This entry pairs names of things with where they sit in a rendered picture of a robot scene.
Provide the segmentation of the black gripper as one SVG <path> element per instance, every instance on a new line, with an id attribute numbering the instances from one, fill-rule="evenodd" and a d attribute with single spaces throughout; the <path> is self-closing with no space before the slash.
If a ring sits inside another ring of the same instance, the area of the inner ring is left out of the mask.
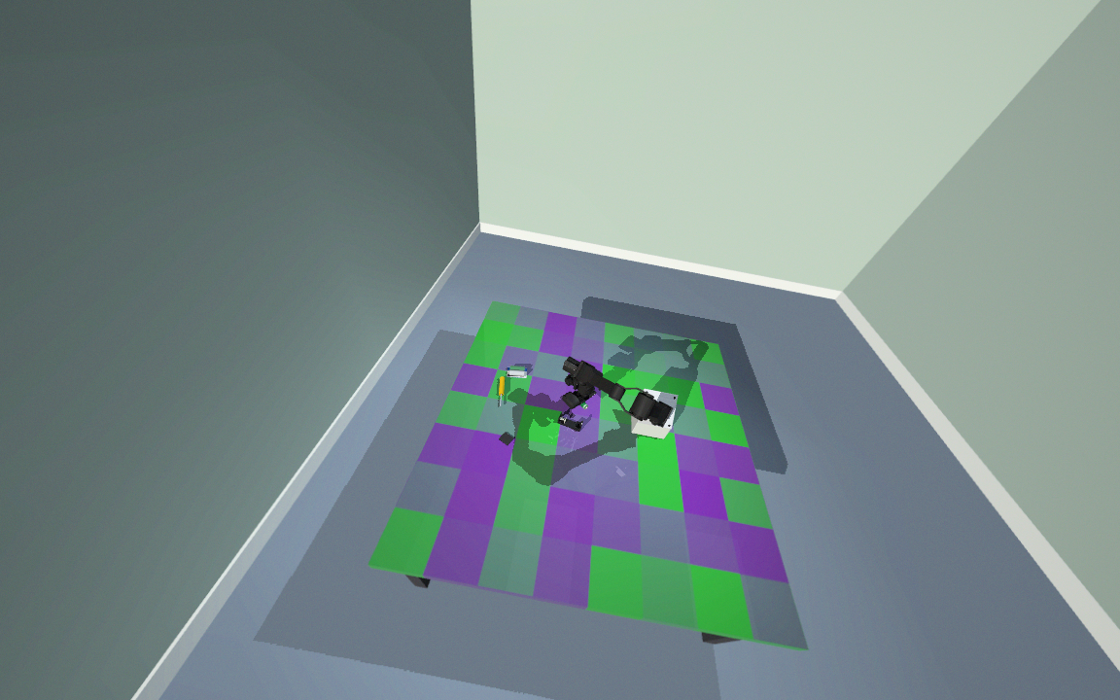
<path id="1" fill-rule="evenodd" d="M 594 396 L 596 394 L 596 391 L 594 389 L 595 389 L 595 386 L 594 388 L 590 388 L 590 386 L 579 386 L 579 384 L 578 384 L 577 385 L 577 391 L 575 391 L 573 393 L 566 393 L 564 394 L 563 402 L 569 408 L 573 409 L 578 404 L 582 404 L 582 403 L 587 402 L 588 399 L 590 399 L 591 396 Z"/>

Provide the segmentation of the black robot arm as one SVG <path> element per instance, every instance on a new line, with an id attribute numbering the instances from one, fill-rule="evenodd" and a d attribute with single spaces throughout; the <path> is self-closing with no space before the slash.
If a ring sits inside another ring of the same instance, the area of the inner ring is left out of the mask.
<path id="1" fill-rule="evenodd" d="M 622 409 L 625 409 L 625 405 L 619 400 L 625 395 L 625 391 L 640 390 L 641 393 L 636 396 L 634 404 L 631 405 L 628 411 L 625 409 L 627 416 L 640 418 L 640 421 L 648 420 L 650 424 L 665 427 L 668 418 L 671 416 L 673 409 L 671 405 L 665 402 L 657 402 L 653 395 L 645 393 L 640 388 L 623 388 L 619 384 L 613 384 L 608 377 L 603 377 L 600 370 L 597 371 L 594 365 L 582 360 L 581 362 L 577 362 L 572 356 L 569 356 L 563 364 L 563 370 L 570 374 L 564 377 L 566 385 L 573 385 L 575 391 L 578 384 L 579 386 L 599 388 L 604 393 L 608 393 L 615 402 L 619 402 Z"/>

